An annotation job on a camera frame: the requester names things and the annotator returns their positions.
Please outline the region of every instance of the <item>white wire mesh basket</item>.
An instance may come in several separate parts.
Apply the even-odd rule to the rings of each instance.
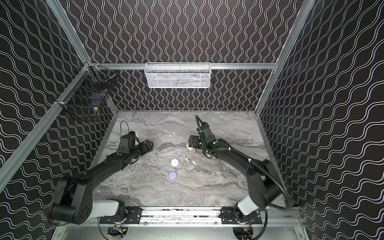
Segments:
[[[211,63],[146,63],[150,88],[209,88]]]

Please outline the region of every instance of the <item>wavy patterned wallpaper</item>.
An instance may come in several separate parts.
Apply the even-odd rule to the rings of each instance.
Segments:
[[[0,1],[0,166],[83,65],[45,0]]]
[[[212,71],[210,88],[149,88],[144,71],[116,71],[118,109],[255,110],[271,70]]]
[[[60,0],[93,62],[276,62],[303,0]]]
[[[100,110],[99,122],[58,116],[0,195],[0,239],[51,239],[56,227],[47,211],[59,178],[89,169],[112,114]]]
[[[261,113],[312,240],[384,238],[384,1],[318,0]]]

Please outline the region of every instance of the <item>robotic arm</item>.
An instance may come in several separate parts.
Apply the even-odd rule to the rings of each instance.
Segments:
[[[131,131],[120,138],[117,152],[107,156],[104,162],[89,169],[81,177],[60,179],[49,209],[49,218],[76,224],[85,222],[92,211],[92,191],[109,176],[153,150],[153,143],[148,139],[139,145],[135,145],[136,141],[140,142],[135,132]]]
[[[197,115],[196,121],[199,136],[191,135],[188,147],[202,149],[207,158],[214,157],[231,164],[247,178],[249,195],[234,206],[235,217],[239,222],[245,222],[253,211],[263,210],[280,193],[284,194],[286,200],[289,199],[278,173],[269,160],[260,161],[245,155],[225,140],[216,139],[209,125]]]

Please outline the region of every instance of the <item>wire basket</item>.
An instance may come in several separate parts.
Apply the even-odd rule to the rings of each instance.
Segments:
[[[75,120],[99,120],[104,104],[111,94],[116,73],[104,67],[92,66],[84,74],[61,106]]]
[[[211,63],[146,63],[144,74],[150,88],[209,88]]]

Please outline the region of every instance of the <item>marble tabletop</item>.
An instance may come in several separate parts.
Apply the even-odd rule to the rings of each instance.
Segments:
[[[245,197],[247,181],[238,170],[218,159],[207,159],[201,150],[186,148],[189,136],[196,135],[196,114],[209,124],[216,138],[223,138],[249,156],[268,159],[253,112],[119,112],[100,162],[116,151],[122,120],[140,141],[152,141],[154,150],[102,182],[93,192],[94,199],[118,198],[126,205],[176,207],[233,206]],[[123,135],[128,133],[124,122],[121,128]],[[170,164],[173,158],[179,158],[176,167]],[[168,178],[171,171],[177,173],[175,180]]]

